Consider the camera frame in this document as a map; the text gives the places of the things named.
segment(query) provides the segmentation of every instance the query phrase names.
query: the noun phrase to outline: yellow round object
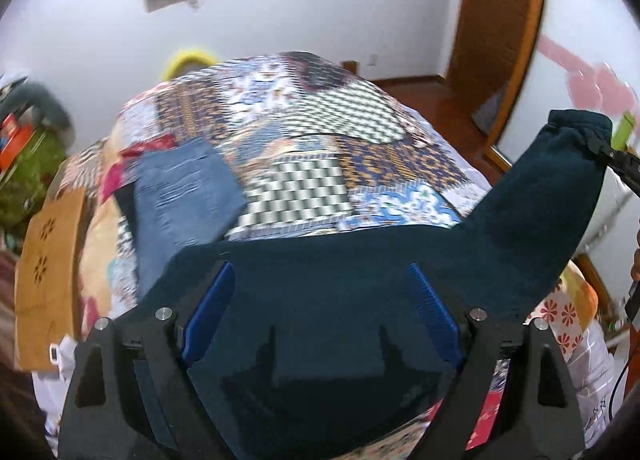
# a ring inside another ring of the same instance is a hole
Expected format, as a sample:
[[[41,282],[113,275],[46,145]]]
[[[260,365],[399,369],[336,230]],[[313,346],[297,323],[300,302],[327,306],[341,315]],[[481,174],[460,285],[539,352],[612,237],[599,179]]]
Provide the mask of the yellow round object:
[[[217,65],[218,63],[220,63],[219,59],[202,50],[184,50],[178,52],[178,54],[169,61],[169,65],[162,75],[162,80],[169,81],[179,77],[183,74],[182,70],[188,65],[198,65],[206,68],[207,66]]]

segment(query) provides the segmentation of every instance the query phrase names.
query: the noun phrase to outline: metal bolt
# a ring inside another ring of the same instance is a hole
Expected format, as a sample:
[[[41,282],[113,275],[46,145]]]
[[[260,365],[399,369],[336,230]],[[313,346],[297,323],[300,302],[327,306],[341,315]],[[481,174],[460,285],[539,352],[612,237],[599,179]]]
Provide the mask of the metal bolt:
[[[156,310],[156,319],[159,319],[160,321],[166,321],[173,314],[174,314],[173,310],[171,310],[167,306],[163,306],[162,308],[159,308],[158,310]]]
[[[101,317],[100,319],[98,319],[98,321],[94,323],[94,328],[97,330],[104,330],[105,328],[107,328],[107,326],[109,326],[108,317]]]
[[[469,315],[474,321],[484,321],[486,319],[486,311],[482,308],[472,308]]]
[[[549,328],[549,323],[547,323],[544,319],[542,319],[541,317],[537,317],[533,320],[533,325],[538,329],[538,330],[546,330],[547,328]]]

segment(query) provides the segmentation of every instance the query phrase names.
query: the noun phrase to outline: green object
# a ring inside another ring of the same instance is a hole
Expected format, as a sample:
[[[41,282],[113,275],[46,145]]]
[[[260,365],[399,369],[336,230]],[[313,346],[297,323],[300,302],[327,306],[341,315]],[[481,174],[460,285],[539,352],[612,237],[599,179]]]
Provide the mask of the green object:
[[[0,225],[26,231],[31,215],[44,203],[47,187],[65,159],[57,136],[37,128],[9,169],[0,175]]]
[[[623,151],[626,148],[626,142],[631,136],[636,125],[636,118],[630,112],[625,112],[620,119],[620,123],[616,128],[616,132],[611,137],[611,147],[614,150]]]

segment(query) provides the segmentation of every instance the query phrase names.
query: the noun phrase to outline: bed sheet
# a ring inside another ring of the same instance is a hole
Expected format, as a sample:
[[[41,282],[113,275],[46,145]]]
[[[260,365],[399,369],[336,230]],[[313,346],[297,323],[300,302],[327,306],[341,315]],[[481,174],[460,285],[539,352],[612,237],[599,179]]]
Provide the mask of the bed sheet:
[[[79,267],[84,335],[98,317],[114,318],[136,304],[132,237],[114,197],[101,194],[105,178],[119,166],[121,182],[132,180],[134,160],[124,160],[122,152],[167,135],[178,143],[209,140],[243,186],[249,206],[229,239],[387,224],[450,227],[490,189],[418,112],[313,54],[260,56],[192,72],[129,101],[111,135],[92,147],[91,160],[98,153],[100,164],[90,175],[97,205]],[[68,168],[66,188],[78,166]],[[567,360],[595,313],[588,284],[570,283],[561,279],[532,313],[549,321]],[[488,437],[507,369],[507,363],[496,367],[470,446]],[[405,458],[436,410],[353,458]]]

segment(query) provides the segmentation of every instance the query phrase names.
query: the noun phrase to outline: dark green cloth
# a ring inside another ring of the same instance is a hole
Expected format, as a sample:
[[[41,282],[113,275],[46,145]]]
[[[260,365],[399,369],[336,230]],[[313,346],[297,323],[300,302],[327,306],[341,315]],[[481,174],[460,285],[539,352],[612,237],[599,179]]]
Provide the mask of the dark green cloth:
[[[605,167],[586,149],[607,117],[553,111],[532,146],[461,224],[395,226],[183,250],[120,320],[171,306],[216,260],[236,293],[189,370],[240,459],[330,458],[391,432],[446,391],[406,286],[412,262],[490,317],[523,321],[554,287],[596,205]]]

